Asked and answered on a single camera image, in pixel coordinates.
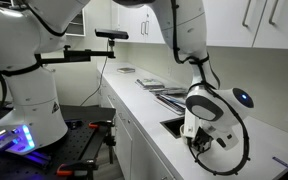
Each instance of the white countertop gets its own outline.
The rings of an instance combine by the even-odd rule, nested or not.
[[[278,157],[288,163],[288,133],[276,129],[252,117],[245,119],[245,125],[250,136],[250,158],[238,176],[213,176],[194,162],[188,147],[182,139],[175,139],[160,122],[178,118],[179,116],[154,101],[154,95],[135,84],[136,79],[157,78],[140,68],[136,72],[122,74],[116,71],[119,67],[134,67],[127,63],[108,63],[104,78],[118,94],[128,113],[141,129],[155,151],[161,157],[176,179],[259,179],[271,180],[280,174],[285,167],[272,159]],[[211,169],[227,171],[234,168],[242,157],[241,128],[233,130],[240,137],[240,143],[230,151],[223,150],[216,142],[207,153],[200,156]]]

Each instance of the gray floor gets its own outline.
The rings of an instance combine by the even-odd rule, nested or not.
[[[121,167],[114,154],[114,164],[110,164],[108,147],[103,144],[97,158],[99,169],[94,171],[95,180],[124,180]]]

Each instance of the sink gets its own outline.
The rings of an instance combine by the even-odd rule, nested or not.
[[[169,133],[174,136],[174,138],[177,139],[181,137],[180,127],[184,124],[184,117],[163,121],[161,124]]]

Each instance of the black table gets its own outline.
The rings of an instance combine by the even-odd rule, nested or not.
[[[99,107],[61,106],[65,120],[81,119],[83,125],[69,130],[66,137],[58,143],[38,150],[52,157],[52,165],[43,170],[41,167],[10,153],[0,154],[0,179],[65,179],[56,175],[61,164],[76,162],[81,159],[95,159],[107,134],[106,127],[96,132],[88,128],[88,123],[98,120],[113,120],[115,109]],[[3,110],[4,116],[9,111]]]

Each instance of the white wall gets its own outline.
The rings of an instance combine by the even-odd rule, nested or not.
[[[210,47],[222,89],[240,87],[255,101],[252,117],[288,132],[288,50]],[[177,65],[165,45],[130,44],[129,62],[166,79],[189,86],[188,64]]]
[[[91,49],[93,51],[106,51],[105,38],[95,36],[95,28],[111,28],[111,0],[91,1],[85,8],[86,37],[69,37],[67,44],[72,50]],[[125,44],[117,43],[117,59],[108,61],[123,61],[126,59]],[[44,54],[43,57],[61,57],[61,52]],[[92,58],[91,62],[49,65],[48,69],[55,69],[55,80],[59,101],[65,105],[80,105],[90,94],[97,89],[96,64],[104,61],[104,57]],[[97,94],[90,98],[85,105],[97,105]]]

